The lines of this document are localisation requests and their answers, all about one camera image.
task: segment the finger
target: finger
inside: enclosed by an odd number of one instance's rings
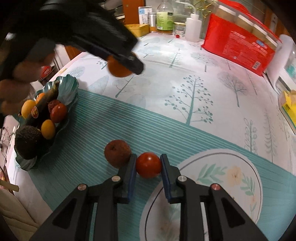
[[[41,76],[42,66],[43,64],[39,62],[24,61],[15,67],[12,75],[19,81],[26,83],[34,82]]]
[[[1,103],[1,113],[3,115],[13,115],[20,112],[20,109],[22,108],[25,100],[22,100],[18,103],[11,103],[8,101],[3,101]]]
[[[54,59],[54,52],[50,53],[43,61],[43,66],[50,65]]]
[[[30,85],[17,80],[2,80],[0,81],[0,99],[12,103],[20,102],[28,96]]]

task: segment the green label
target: green label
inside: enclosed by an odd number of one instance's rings
[[[174,21],[174,16],[172,12],[157,13],[157,29],[173,30],[173,21]]]

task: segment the wooden stick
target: wooden stick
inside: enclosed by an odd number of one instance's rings
[[[3,181],[1,179],[0,179],[0,185],[4,186],[5,188],[7,188],[9,190],[13,190],[13,191],[16,191],[16,192],[18,192],[20,190],[19,186],[13,185],[13,184],[8,183],[8,182],[5,182],[5,181]]]

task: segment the beige fabric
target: beige fabric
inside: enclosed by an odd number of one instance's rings
[[[38,228],[19,200],[5,189],[0,189],[0,213],[19,241],[28,241]]]

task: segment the leaf-shaped bowl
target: leaf-shaped bowl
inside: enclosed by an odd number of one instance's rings
[[[65,77],[58,76],[56,80],[60,82],[59,95],[57,99],[67,106],[67,110],[69,112],[72,106],[78,100],[77,89],[78,89],[79,83],[75,77],[72,77],[69,74],[66,75]],[[53,81],[48,82],[46,83],[46,85],[43,87],[42,90],[37,91],[34,100],[36,100],[37,96],[40,93],[45,93],[48,90],[50,90],[53,87],[53,83],[54,83]],[[56,124],[55,138],[57,137],[57,135],[61,134],[61,131],[67,126],[68,122],[69,122],[69,118],[67,115],[67,117],[62,122]],[[23,126],[24,124],[25,124],[25,120],[22,117],[20,117],[20,126]],[[17,150],[15,149],[15,152],[17,154],[15,160],[20,165],[20,167],[25,171],[29,171],[32,168],[37,168],[38,163],[42,160],[42,158],[51,152],[51,147],[54,143],[55,138],[44,141],[44,143],[42,143],[41,145],[38,155],[30,160],[26,160],[22,158],[18,154]]]

